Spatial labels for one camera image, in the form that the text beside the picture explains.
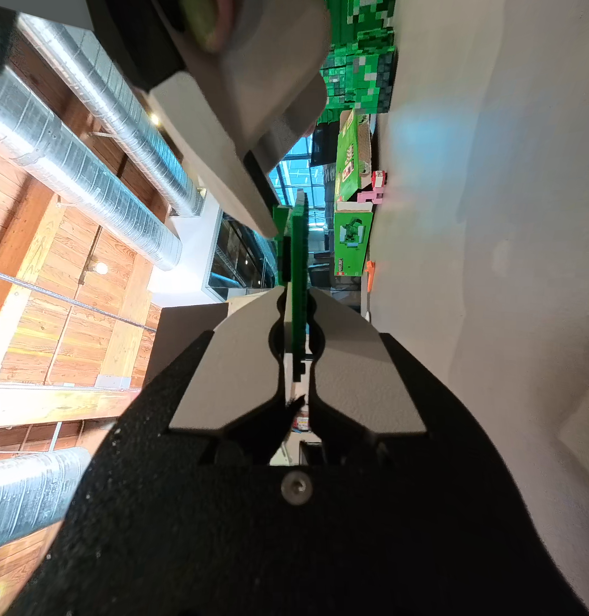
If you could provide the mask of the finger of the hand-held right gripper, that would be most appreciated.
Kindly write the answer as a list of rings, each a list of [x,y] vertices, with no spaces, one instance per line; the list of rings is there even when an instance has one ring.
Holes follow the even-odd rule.
[[[221,209],[263,237],[275,237],[267,204],[193,77],[175,73],[149,90],[148,101]]]
[[[232,35],[217,54],[184,31],[178,1],[154,1],[185,68],[241,160],[272,167],[323,111],[320,67],[330,47],[324,1],[237,1]]]

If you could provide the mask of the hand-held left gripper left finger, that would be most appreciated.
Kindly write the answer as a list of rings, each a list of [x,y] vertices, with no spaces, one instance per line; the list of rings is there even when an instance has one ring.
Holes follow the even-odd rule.
[[[256,412],[285,407],[285,293],[275,287],[229,308],[170,420],[172,431],[218,435]]]

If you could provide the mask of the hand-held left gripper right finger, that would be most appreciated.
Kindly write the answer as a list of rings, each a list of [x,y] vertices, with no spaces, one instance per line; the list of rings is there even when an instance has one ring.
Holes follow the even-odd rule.
[[[316,288],[321,351],[314,369],[320,400],[376,435],[420,435],[426,427],[384,346],[359,313]]]

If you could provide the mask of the green lego plate assembly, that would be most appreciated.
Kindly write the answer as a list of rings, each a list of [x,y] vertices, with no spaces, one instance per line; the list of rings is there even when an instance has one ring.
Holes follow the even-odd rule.
[[[286,289],[284,314],[284,350],[292,355],[292,379],[299,382],[305,374],[308,289],[308,223],[307,194],[297,189],[293,208],[275,206],[273,220],[278,234],[277,282]]]

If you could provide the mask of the large green lego model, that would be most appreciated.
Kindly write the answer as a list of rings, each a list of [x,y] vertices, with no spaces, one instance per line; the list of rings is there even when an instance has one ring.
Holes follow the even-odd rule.
[[[395,1],[326,1],[331,48],[320,73],[327,103],[318,123],[337,121],[342,112],[387,113],[398,51]]]

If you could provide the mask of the green lego box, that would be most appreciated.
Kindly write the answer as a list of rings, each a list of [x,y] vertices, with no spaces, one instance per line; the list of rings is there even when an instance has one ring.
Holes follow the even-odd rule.
[[[335,202],[351,201],[359,190],[371,187],[372,174],[369,116],[344,111],[337,136]]]
[[[372,223],[372,211],[334,212],[336,277],[362,276]]]

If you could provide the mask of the person's right hand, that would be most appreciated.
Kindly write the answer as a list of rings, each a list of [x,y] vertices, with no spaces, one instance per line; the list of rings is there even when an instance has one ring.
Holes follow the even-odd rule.
[[[185,33],[202,51],[217,54],[232,35],[237,4],[237,1],[179,1]]]

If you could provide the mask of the dark rectangular board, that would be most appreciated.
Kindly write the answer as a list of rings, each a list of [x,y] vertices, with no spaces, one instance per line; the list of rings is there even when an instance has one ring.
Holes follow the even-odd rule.
[[[228,303],[165,307],[149,356],[142,389],[175,360],[199,335],[213,331],[227,318]]]

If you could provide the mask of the large glass window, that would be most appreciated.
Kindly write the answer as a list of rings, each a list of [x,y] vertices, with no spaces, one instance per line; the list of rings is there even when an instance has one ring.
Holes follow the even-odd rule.
[[[302,137],[268,174],[278,205],[293,208],[298,191],[308,200],[308,251],[329,249],[329,215],[324,167],[313,166],[312,136]],[[277,282],[276,244],[222,213],[208,286],[222,299],[231,289],[267,289]]]

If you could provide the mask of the silver ventilation duct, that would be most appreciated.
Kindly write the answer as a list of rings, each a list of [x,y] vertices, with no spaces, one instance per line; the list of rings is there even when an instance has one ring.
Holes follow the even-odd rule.
[[[90,460],[82,447],[0,460],[0,547],[61,521]]]
[[[0,73],[0,156],[163,271],[182,243],[10,69]]]
[[[204,196],[93,32],[27,13],[17,24],[175,212],[201,216]]]

